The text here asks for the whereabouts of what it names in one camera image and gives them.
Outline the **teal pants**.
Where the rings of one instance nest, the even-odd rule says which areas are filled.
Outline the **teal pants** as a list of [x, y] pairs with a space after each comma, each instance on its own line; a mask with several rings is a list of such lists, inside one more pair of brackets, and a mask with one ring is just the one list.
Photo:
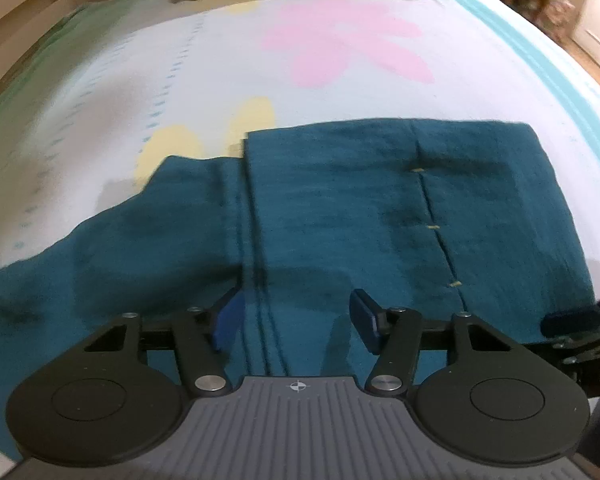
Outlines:
[[511, 122], [367, 119], [250, 133], [239, 158], [171, 156], [140, 194], [0, 269], [0, 448], [23, 378], [124, 312], [162, 318], [242, 285], [228, 374], [353, 375], [350, 293], [516, 341], [593, 285], [554, 169]]

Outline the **floral storage box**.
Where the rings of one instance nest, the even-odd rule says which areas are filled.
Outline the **floral storage box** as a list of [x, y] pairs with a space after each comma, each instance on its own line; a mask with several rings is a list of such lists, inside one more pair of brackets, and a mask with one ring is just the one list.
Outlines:
[[577, 16], [577, 7], [569, 0], [546, 0], [533, 23], [556, 44], [564, 44]]

